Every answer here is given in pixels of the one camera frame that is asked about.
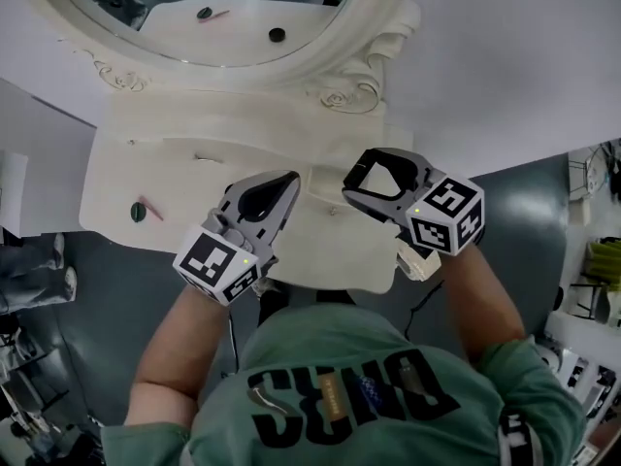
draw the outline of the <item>dark green floor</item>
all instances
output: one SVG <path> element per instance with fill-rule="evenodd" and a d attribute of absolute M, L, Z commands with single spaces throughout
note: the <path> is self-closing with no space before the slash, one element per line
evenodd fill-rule
<path fill-rule="evenodd" d="M 487 199 L 487 230 L 481 248 L 513 297 L 527 328 L 534 331 L 552 308 L 563 267 L 567 158 L 553 157 L 476 180 L 486 190 Z M 67 235 L 66 256 L 78 271 L 77 301 L 20 316 L 44 346 L 60 348 L 59 356 L 49 360 L 43 371 L 55 388 L 60 390 L 66 385 L 71 391 L 50 414 L 61 422 L 84 422 L 85 400 L 91 414 L 105 424 L 121 423 L 141 353 L 182 283 L 171 267 L 170 254 L 124 248 L 95 233 Z M 360 306 L 383 314 L 403 330 L 410 307 L 436 280 L 412 283 L 398 272 L 387 294 L 352 292 L 352 296 Z M 294 290 L 293 305 L 311 301 L 309 290 Z M 233 304 L 240 350 L 256 326 L 258 307 L 252 294 Z M 54 314 L 71 348 L 78 379 Z M 440 290 L 415 316 L 410 338 L 418 344 L 461 353 L 446 314 Z M 220 381 L 221 372 L 233 368 L 226 334 L 208 390 Z"/>

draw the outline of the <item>person's left arm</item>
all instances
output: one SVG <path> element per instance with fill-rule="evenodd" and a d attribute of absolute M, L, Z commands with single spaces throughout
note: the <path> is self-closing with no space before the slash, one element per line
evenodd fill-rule
<path fill-rule="evenodd" d="M 166 315 L 138 367 L 125 425 L 104 428 L 111 466 L 177 464 L 198 412 L 227 310 L 187 286 Z"/>

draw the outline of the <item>shirt sleeve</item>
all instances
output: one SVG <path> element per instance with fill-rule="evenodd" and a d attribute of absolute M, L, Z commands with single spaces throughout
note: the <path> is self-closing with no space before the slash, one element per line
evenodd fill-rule
<path fill-rule="evenodd" d="M 507 410 L 521 414 L 535 430 L 545 464 L 569 464 L 582 441 L 586 416 L 535 348 L 526 341 L 492 347 L 478 370 L 496 386 Z"/>
<path fill-rule="evenodd" d="M 179 466 L 190 432 L 169 423 L 111 426 L 101 438 L 108 466 Z"/>

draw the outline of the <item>ornate carving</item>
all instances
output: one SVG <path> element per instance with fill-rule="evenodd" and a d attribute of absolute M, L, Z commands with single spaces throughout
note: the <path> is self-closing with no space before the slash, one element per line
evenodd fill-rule
<path fill-rule="evenodd" d="M 339 68 L 319 76 L 307 87 L 307 94 L 334 111 L 369 113 L 383 98 L 384 59 L 397 57 L 419 25 L 419 7 L 413 0 L 403 0 L 372 42 Z"/>
<path fill-rule="evenodd" d="M 147 81 L 139 78 L 134 72 L 117 74 L 114 68 L 106 62 L 94 60 L 93 63 L 99 73 L 99 77 L 114 89 L 140 92 L 148 85 Z"/>

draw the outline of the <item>green t-shirt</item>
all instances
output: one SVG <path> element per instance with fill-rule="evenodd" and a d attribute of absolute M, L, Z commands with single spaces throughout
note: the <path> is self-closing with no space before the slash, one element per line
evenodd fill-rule
<path fill-rule="evenodd" d="M 328 304 L 284 310 L 248 341 L 192 430 L 107 427 L 109 466 L 497 465 L 503 408 L 566 466 L 584 413 L 527 342 L 487 351 L 478 372 L 408 342 L 383 317 Z"/>

